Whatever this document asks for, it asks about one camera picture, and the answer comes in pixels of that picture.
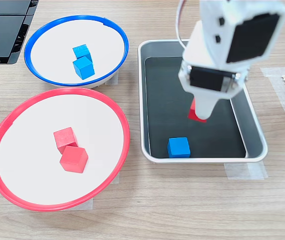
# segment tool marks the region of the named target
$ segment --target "red cube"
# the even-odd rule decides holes
[[[190,111],[189,111],[189,115],[188,115],[188,118],[191,119],[191,120],[194,120],[194,121],[198,121],[198,122],[201,122],[201,123],[206,123],[207,120],[203,120],[203,119],[200,119],[199,117],[197,117],[196,113],[195,113],[195,108],[196,108],[196,102],[195,102],[195,99],[192,100],[192,103],[191,103],[191,106],[190,106]]]
[[[66,146],[60,164],[65,171],[80,173],[84,172],[88,160],[87,152],[82,147]]]
[[[61,154],[64,153],[66,146],[78,147],[76,136],[71,127],[53,133],[57,148]]]

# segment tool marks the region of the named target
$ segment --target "wooden table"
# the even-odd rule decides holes
[[[130,151],[120,183],[94,198],[93,210],[31,212],[0,194],[0,240],[285,240],[285,111],[260,67],[285,67],[285,27],[268,61],[252,67],[247,88],[269,145],[269,178],[228,180],[223,164],[152,164],[140,150],[137,47],[174,39],[177,0],[40,1],[27,39],[69,15],[111,19],[130,41],[117,86],[97,90],[125,112]],[[199,3],[188,1],[181,35],[188,38]],[[55,88],[27,69],[23,53],[0,65],[0,122],[20,103]]]

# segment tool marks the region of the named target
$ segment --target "blue block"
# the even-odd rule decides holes
[[[95,74],[93,63],[85,56],[72,62],[77,75],[82,79],[89,78]]]
[[[89,52],[86,44],[76,46],[72,50],[73,50],[74,54],[76,55],[77,59],[80,59],[82,57],[86,57],[86,58],[88,58],[89,61],[93,62],[91,53]]]
[[[191,156],[187,137],[169,138],[167,150],[170,158],[189,158]]]

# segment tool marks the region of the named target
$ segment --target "red rim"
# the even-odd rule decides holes
[[[10,202],[13,204],[22,207],[24,209],[33,210],[33,211],[40,211],[40,212],[52,212],[52,211],[59,211],[64,210],[68,208],[72,208],[74,206],[77,206],[79,204],[82,204],[89,199],[96,196],[98,193],[100,193],[104,188],[106,188],[113,179],[117,176],[119,171],[121,170],[123,164],[125,163],[128,151],[129,151],[129,145],[130,145],[130,130],[129,130],[129,124],[127,121],[127,118],[122,111],[122,109],[115,103],[111,98],[107,97],[106,95],[86,88],[78,88],[78,87],[70,87],[70,88],[58,88],[54,90],[50,90],[44,93],[41,93],[39,95],[36,95],[21,105],[19,105],[15,110],[13,110],[0,124],[0,142],[6,133],[6,131],[10,128],[13,121],[16,120],[16,118],[24,112],[26,109],[28,109],[30,106],[44,100],[50,97],[59,96],[59,95],[83,95],[88,96],[94,99],[97,99],[106,105],[108,105],[118,116],[122,130],[123,130],[123,147],[122,152],[119,158],[119,161],[112,171],[112,173],[109,175],[109,177],[96,189],[91,191],[90,193],[75,199],[73,201],[55,204],[55,205],[42,205],[42,204],[35,204],[31,203],[25,200],[22,200],[21,198],[14,195],[4,184],[3,180],[0,176],[0,193]]]

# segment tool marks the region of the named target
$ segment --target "wire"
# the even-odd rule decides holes
[[[183,8],[184,8],[184,5],[186,3],[187,0],[180,0],[179,1],[179,5],[178,5],[178,8],[177,8],[177,13],[176,13],[176,24],[175,24],[175,27],[176,27],[176,36],[177,36],[177,39],[180,43],[180,45],[186,49],[186,46],[185,44],[183,43],[182,39],[181,39],[181,36],[179,35],[179,24],[181,22],[181,13],[183,11]]]

